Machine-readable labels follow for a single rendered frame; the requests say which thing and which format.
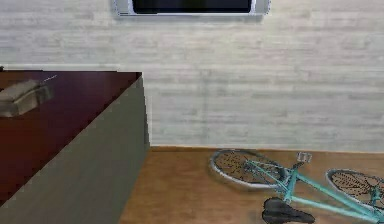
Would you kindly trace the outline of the dark red topped grey cabinet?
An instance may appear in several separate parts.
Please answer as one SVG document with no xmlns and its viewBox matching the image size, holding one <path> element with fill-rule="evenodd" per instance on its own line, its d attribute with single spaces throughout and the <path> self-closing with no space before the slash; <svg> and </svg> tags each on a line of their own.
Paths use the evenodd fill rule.
<svg viewBox="0 0 384 224">
<path fill-rule="evenodd" d="M 118 224 L 149 148 L 139 72 L 8 70 L 52 99 L 0 117 L 0 224 Z"/>
</svg>

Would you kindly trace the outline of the teal bicycle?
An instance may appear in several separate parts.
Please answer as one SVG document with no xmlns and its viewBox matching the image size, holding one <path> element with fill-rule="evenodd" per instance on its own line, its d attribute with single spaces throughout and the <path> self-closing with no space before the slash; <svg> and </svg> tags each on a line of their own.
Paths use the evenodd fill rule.
<svg viewBox="0 0 384 224">
<path fill-rule="evenodd" d="M 209 166 L 222 178 L 248 189 L 275 190 L 277 195 L 263 203 L 262 219 L 266 224 L 314 224 L 315 218 L 293 208 L 293 202 L 371 224 L 384 224 L 384 178 L 351 169 L 333 168 L 325 173 L 330 184 L 326 188 L 299 172 L 299 168 L 310 161 L 310 153 L 299 152 L 297 162 L 285 167 L 256 150 L 220 149 L 211 155 Z M 297 197 L 295 187 L 299 182 L 328 195 L 343 206 L 336 207 Z"/>
</svg>

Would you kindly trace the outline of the grey box shaped object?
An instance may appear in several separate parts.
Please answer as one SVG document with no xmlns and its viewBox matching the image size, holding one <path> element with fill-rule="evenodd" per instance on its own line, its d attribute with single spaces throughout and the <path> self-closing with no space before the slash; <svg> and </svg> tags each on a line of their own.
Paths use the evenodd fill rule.
<svg viewBox="0 0 384 224">
<path fill-rule="evenodd" d="M 25 80 L 0 90 L 0 117 L 23 115 L 54 96 L 53 88 L 38 80 Z"/>
</svg>

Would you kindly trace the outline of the silver framed wall television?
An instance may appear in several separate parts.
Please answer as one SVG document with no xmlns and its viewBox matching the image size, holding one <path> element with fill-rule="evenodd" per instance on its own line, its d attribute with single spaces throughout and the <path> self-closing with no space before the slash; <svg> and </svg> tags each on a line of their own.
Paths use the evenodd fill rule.
<svg viewBox="0 0 384 224">
<path fill-rule="evenodd" d="M 113 0 L 119 16 L 261 16 L 271 0 Z"/>
</svg>

